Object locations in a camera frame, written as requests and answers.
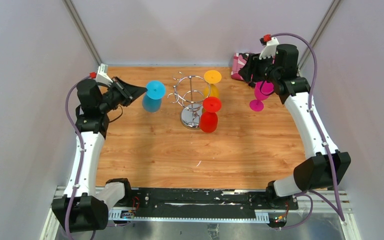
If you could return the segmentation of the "chrome wine glass rack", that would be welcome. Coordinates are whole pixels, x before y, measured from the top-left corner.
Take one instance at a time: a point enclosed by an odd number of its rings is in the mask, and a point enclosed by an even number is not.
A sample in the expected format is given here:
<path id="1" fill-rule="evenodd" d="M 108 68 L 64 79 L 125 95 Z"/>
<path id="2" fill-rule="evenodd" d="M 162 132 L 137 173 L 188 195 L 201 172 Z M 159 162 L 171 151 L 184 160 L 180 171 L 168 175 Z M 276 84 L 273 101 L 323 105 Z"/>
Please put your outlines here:
<path id="1" fill-rule="evenodd" d="M 210 93 L 204 93 L 200 90 L 201 85 L 209 87 L 210 84 L 199 75 L 187 75 L 178 71 L 172 75 L 175 84 L 172 86 L 172 92 L 167 95 L 172 99 L 172 104 L 178 104 L 182 107 L 179 119 L 184 127 L 190 130 L 199 130 L 200 121 L 203 114 L 203 102 L 210 96 Z"/>

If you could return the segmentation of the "pink wine glass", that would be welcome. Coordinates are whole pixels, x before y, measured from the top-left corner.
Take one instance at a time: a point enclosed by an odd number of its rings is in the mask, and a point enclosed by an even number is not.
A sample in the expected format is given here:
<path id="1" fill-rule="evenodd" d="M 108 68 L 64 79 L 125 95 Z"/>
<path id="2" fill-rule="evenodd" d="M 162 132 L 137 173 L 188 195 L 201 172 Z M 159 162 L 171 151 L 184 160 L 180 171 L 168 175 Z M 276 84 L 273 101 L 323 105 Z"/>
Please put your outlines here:
<path id="1" fill-rule="evenodd" d="M 255 112 L 260 112 L 264 109 L 263 101 L 268 99 L 274 93 L 274 85 L 271 82 L 260 81 L 255 84 L 254 96 L 255 99 L 249 102 L 249 107 Z"/>

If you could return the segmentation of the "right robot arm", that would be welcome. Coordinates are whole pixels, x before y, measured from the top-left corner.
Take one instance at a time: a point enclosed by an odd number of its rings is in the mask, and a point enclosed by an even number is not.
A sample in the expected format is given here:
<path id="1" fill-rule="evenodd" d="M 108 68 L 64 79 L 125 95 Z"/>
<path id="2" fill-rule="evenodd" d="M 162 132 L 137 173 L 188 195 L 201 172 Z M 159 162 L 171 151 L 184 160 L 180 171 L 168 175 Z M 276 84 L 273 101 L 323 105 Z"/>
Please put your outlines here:
<path id="1" fill-rule="evenodd" d="M 270 208 L 278 209 L 293 195 L 333 188 L 334 206 L 339 210 L 338 186 L 351 157 L 329 138 L 314 104 L 312 87 L 306 78 L 298 75 L 298 56 L 295 45 L 271 40 L 264 43 L 260 54 L 250 55 L 239 70 L 247 83 L 273 84 L 274 93 L 292 116 L 304 145 L 306 160 L 296 166 L 290 176 L 269 182 L 265 201 Z"/>

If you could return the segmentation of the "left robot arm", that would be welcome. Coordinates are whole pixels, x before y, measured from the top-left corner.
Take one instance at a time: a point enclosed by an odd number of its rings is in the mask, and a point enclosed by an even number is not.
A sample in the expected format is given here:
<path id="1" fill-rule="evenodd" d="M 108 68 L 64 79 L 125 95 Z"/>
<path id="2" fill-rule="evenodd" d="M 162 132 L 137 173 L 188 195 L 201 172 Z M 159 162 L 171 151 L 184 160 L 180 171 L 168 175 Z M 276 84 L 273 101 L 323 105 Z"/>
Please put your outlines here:
<path id="1" fill-rule="evenodd" d="M 69 90 L 70 93 L 76 91 L 79 100 L 75 120 L 65 106 L 66 116 L 76 134 L 76 150 L 69 182 L 62 197 L 52 201 L 51 209 L 69 236 L 75 232 L 104 230 L 109 222 L 109 211 L 116 204 L 122 207 L 139 204 L 127 178 L 108 180 L 100 192 L 96 192 L 95 183 L 110 124 L 108 113 L 119 106 L 129 106 L 147 89 L 118 77 L 110 80 L 105 93 L 101 92 L 101 85 L 88 77 Z"/>

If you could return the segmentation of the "blue wine glass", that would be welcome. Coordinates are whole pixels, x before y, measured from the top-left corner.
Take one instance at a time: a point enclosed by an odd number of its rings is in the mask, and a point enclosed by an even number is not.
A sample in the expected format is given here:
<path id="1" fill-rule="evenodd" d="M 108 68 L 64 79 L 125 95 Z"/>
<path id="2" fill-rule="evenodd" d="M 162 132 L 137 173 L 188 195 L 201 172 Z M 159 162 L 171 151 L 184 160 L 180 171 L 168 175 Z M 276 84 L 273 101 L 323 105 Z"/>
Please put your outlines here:
<path id="1" fill-rule="evenodd" d="M 153 80 L 146 85 L 147 92 L 142 100 L 142 107 L 149 113 L 157 112 L 166 94 L 166 87 L 161 81 Z"/>

